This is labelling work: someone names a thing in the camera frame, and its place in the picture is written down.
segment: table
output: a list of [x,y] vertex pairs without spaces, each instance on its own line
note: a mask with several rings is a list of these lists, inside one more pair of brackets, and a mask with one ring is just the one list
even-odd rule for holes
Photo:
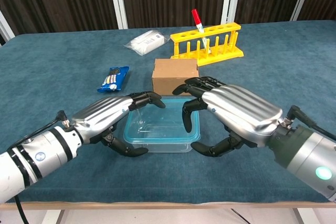
[[[158,28],[164,34],[189,29]],[[152,90],[154,59],[169,58],[172,42],[145,56],[123,46],[147,30],[27,34],[0,48],[0,153],[51,121],[58,110],[70,117],[90,103],[114,95],[96,91],[109,67],[130,66],[118,95]],[[245,56],[200,67],[199,73],[241,85],[284,112],[296,104],[333,132],[335,31],[336,22],[331,20],[242,25],[237,45]],[[122,138],[125,122],[118,124],[117,137]],[[201,111],[200,122],[202,142],[214,144],[227,137],[210,113]],[[128,158],[99,143],[81,147],[78,157],[20,197],[22,201],[95,204],[327,202],[273,160],[269,149],[247,146],[220,158],[195,151]]]

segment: black cable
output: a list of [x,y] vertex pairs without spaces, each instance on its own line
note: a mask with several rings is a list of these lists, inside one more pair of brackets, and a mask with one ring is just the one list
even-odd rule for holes
[[320,126],[315,125],[315,126],[313,126],[312,128],[313,128],[314,130],[316,130],[316,131],[322,133],[323,135],[325,135],[325,136],[327,136],[327,137],[329,137],[329,138],[331,138],[331,139],[333,139],[333,140],[336,141],[336,136],[335,136],[334,134],[332,134],[332,133],[326,131],[325,129],[322,129]]
[[242,215],[240,215],[235,209],[231,208],[231,210],[238,215],[239,217],[241,217],[247,224],[251,224],[247,219],[245,219]]
[[[65,121],[66,119],[67,119],[67,116],[65,115],[64,111],[63,110],[58,111],[57,112],[57,116],[56,116],[56,118],[54,120],[52,120],[50,123],[44,125],[43,127],[39,128],[38,130],[30,133],[28,136],[25,136],[23,139],[15,142],[7,150],[10,150],[10,149],[16,147],[17,145],[23,143],[27,139],[32,138],[33,136],[36,136],[36,135],[40,134],[41,132],[43,132],[46,129],[48,129],[51,126],[53,126],[58,121]],[[21,216],[21,219],[22,219],[23,223],[24,224],[29,224],[29,222],[28,222],[28,220],[27,220],[27,218],[25,216],[25,213],[23,212],[19,196],[18,195],[14,196],[14,200],[15,200],[15,203],[16,203],[16,206],[17,206],[17,210],[19,210],[19,213],[20,213],[20,216]]]
[[45,131],[46,129],[48,129],[49,127],[53,126],[53,125],[54,125],[55,123],[57,123],[58,121],[59,121],[58,119],[54,119],[54,120],[52,120],[50,123],[46,124],[45,126],[39,128],[38,130],[36,130],[36,131],[32,132],[31,134],[29,134],[28,136],[25,136],[23,139],[21,139],[21,140],[15,142],[14,144],[12,144],[12,145],[8,148],[8,150],[10,150],[10,149],[14,148],[15,146],[17,146],[17,145],[23,143],[23,142],[26,141],[27,139],[29,139],[29,138],[31,138],[31,137],[33,137],[33,136],[35,136],[35,135],[41,133],[42,131]]
[[14,196],[14,199],[15,199],[15,203],[16,203],[17,209],[19,210],[19,213],[20,213],[20,216],[21,216],[21,219],[22,219],[23,223],[24,224],[29,224],[29,222],[26,218],[26,215],[23,212],[19,196],[18,195]]

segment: white packet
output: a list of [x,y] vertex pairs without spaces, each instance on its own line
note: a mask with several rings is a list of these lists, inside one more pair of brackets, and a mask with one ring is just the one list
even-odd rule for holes
[[148,54],[150,51],[169,41],[169,35],[164,36],[156,30],[150,30],[128,42],[125,47],[137,52],[138,55]]

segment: clear plastic container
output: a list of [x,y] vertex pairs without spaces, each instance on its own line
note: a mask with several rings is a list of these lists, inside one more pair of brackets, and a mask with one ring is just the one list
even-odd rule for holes
[[148,104],[129,113],[124,139],[135,148],[146,147],[149,152],[189,152],[190,144],[198,141],[200,121],[198,112],[191,114],[192,131],[187,133],[182,121],[182,107],[190,99],[165,99],[165,109]]

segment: blue snack wrapper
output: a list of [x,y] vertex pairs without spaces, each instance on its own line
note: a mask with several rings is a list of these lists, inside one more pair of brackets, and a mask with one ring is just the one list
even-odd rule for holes
[[104,93],[109,91],[120,91],[122,82],[130,67],[114,67],[110,68],[109,75],[105,78],[105,81],[101,85],[98,92]]

